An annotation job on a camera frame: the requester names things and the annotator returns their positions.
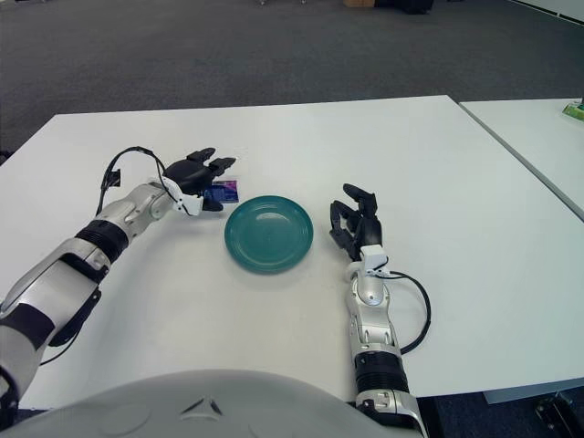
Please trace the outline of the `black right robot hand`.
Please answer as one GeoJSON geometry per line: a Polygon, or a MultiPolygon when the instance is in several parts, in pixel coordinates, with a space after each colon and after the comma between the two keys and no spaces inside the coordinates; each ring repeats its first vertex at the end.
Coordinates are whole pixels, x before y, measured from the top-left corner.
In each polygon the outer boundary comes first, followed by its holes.
{"type": "Polygon", "coordinates": [[[360,271],[365,276],[390,278],[387,269],[389,257],[382,248],[382,228],[378,219],[374,193],[368,193],[350,183],[343,184],[343,191],[358,204],[353,210],[335,200],[329,208],[330,236],[350,258],[348,270],[360,271]]]}

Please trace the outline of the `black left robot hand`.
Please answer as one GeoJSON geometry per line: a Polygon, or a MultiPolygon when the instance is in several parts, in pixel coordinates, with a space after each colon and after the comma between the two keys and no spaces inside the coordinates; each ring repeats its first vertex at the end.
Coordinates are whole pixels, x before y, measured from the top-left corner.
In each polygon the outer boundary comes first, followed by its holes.
{"type": "Polygon", "coordinates": [[[201,212],[222,212],[224,207],[214,198],[206,198],[214,180],[233,166],[236,158],[212,157],[215,148],[194,151],[184,159],[171,164],[162,173],[162,182],[169,189],[177,211],[188,216],[201,212]]]}

